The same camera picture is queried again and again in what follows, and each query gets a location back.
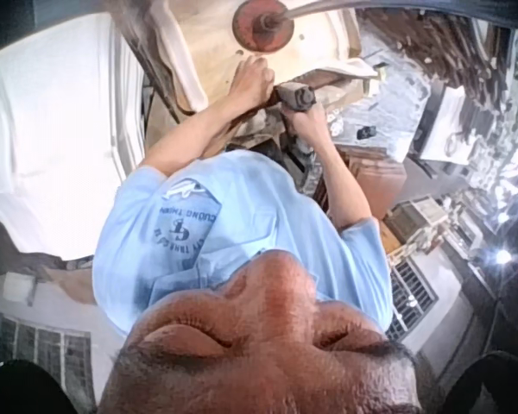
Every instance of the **nose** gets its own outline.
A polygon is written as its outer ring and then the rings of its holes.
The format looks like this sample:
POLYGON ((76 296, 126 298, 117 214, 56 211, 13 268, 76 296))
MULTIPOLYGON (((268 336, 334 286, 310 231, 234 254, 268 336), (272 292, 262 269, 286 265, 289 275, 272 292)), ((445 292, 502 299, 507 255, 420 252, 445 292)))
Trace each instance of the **nose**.
POLYGON ((262 342, 307 342, 313 339, 315 284, 291 254, 269 251, 246 271, 242 302, 250 327, 250 346, 262 342))

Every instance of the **red disc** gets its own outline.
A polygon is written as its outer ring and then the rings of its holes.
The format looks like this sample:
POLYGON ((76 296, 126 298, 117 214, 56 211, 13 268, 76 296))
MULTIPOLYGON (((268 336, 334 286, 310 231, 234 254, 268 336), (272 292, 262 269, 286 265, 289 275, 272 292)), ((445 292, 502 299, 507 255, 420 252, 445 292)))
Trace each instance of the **red disc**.
POLYGON ((283 20, 273 28, 263 28, 261 19, 283 13, 287 7, 277 0, 249 0, 236 10, 232 31, 242 47, 261 53, 272 53, 285 47, 294 34, 294 21, 283 20))

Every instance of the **light blue t-shirt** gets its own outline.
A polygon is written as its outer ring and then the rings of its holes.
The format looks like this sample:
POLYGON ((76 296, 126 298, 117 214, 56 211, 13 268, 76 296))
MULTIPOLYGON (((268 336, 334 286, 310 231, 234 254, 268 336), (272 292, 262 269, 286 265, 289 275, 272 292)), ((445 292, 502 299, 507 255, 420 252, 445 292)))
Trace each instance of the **light blue t-shirt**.
POLYGON ((376 221, 338 233, 283 168, 250 151, 196 160, 169 178, 150 166, 136 169, 102 230, 94 294, 128 333, 170 292, 213 288, 274 248, 303 264, 318 300, 341 300, 389 327, 391 281, 376 221))

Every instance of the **man's left hand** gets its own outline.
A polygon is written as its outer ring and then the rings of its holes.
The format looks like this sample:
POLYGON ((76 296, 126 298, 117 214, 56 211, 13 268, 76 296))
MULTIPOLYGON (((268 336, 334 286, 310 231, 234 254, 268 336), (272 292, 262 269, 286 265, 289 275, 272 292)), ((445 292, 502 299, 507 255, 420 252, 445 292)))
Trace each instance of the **man's left hand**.
POLYGON ((249 56, 236 69, 229 97, 242 112, 266 103, 275 85, 275 71, 268 68, 265 58, 249 56))

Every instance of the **t-shirt sleeve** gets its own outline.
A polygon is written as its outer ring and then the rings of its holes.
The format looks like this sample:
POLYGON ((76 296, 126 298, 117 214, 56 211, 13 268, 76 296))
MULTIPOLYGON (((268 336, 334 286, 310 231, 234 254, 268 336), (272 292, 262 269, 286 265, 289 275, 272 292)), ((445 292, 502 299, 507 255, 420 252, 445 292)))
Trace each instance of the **t-shirt sleeve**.
POLYGON ((385 331, 393 316, 391 278, 380 230, 374 218, 368 218, 341 233, 356 265, 359 308, 385 331))
POLYGON ((124 180, 115 196, 114 209, 129 208, 146 201, 167 180, 152 166, 140 166, 124 180))

